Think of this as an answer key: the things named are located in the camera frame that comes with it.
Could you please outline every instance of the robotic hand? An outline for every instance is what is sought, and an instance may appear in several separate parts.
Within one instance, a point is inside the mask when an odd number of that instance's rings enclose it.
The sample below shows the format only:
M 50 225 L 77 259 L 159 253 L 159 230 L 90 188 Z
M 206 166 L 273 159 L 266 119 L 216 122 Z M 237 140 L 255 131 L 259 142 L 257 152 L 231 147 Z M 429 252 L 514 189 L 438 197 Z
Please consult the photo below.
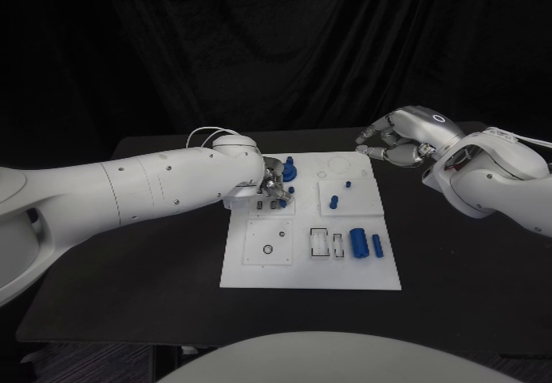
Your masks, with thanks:
M 552 176 L 541 156 L 520 140 L 552 144 L 497 128 L 464 135 L 459 127 L 433 110 L 399 108 L 361 132 L 355 143 L 380 133 L 389 148 L 360 145 L 355 151 L 400 167 L 435 164 L 422 182 L 439 191 L 469 217 L 502 212 L 527 230 L 552 236 Z
M 48 170 L 0 168 L 0 306 L 102 231 L 220 200 L 230 208 L 259 193 L 292 198 L 280 185 L 280 161 L 263 158 L 253 140 L 233 133 L 213 142 L 213 149 Z

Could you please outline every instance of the rectangular slot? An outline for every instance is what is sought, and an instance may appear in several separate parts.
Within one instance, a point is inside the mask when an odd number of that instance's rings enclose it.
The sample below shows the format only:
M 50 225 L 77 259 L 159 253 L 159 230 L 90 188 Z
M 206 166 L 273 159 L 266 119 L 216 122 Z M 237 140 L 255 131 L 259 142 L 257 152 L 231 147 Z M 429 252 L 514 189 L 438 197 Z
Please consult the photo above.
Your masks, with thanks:
M 341 234 L 334 234 L 332 235 L 332 256 L 335 257 L 335 259 L 342 259 L 344 258 Z
M 325 228 L 309 229 L 309 256 L 312 259 L 327 259 L 329 257 Z

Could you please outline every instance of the blue object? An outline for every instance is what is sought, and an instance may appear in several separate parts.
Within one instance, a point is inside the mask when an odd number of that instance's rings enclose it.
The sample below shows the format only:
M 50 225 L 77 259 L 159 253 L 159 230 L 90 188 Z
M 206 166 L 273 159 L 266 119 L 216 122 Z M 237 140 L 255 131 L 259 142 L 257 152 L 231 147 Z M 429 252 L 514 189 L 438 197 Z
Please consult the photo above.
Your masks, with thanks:
M 286 158 L 280 175 L 283 182 L 289 182 L 296 177 L 296 168 L 292 166 L 292 157 Z
M 337 201 L 338 201 L 338 197 L 334 195 L 331 197 L 329 209 L 337 209 Z
M 350 231 L 350 244 L 353 245 L 354 258 L 366 258 L 370 255 L 367 250 L 364 229 L 353 229 Z
M 381 243 L 378 242 L 378 235 L 371 236 L 373 250 L 376 251 L 376 257 L 383 258 Z

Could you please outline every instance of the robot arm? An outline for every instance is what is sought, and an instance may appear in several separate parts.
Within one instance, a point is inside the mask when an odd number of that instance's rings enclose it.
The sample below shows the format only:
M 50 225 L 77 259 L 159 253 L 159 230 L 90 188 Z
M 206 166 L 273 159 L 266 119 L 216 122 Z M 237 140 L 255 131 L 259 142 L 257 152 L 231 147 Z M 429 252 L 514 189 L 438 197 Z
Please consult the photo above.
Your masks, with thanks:
M 469 217 L 502 212 L 527 230 L 552 237 L 552 175 L 541 156 L 520 143 L 527 139 L 500 129 L 464 135 L 433 110 L 407 106 L 361 132 L 355 143 L 381 132 L 390 148 L 360 145 L 355 151 L 402 167 L 435 160 L 422 182 Z
M 69 168 L 0 168 L 0 305 L 92 235 L 259 192 L 289 200 L 280 162 L 244 136 Z M 31 223 L 27 212 L 37 213 Z

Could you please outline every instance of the floor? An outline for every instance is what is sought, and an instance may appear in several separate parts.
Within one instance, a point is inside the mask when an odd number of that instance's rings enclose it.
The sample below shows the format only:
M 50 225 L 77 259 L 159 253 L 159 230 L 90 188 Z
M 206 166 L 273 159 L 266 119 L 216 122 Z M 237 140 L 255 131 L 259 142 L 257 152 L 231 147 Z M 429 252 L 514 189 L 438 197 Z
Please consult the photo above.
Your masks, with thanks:
M 518 359 L 488 353 L 455 353 L 525 383 L 552 383 L 552 359 Z M 47 344 L 25 357 L 37 383 L 146 383 L 152 346 L 102 344 Z

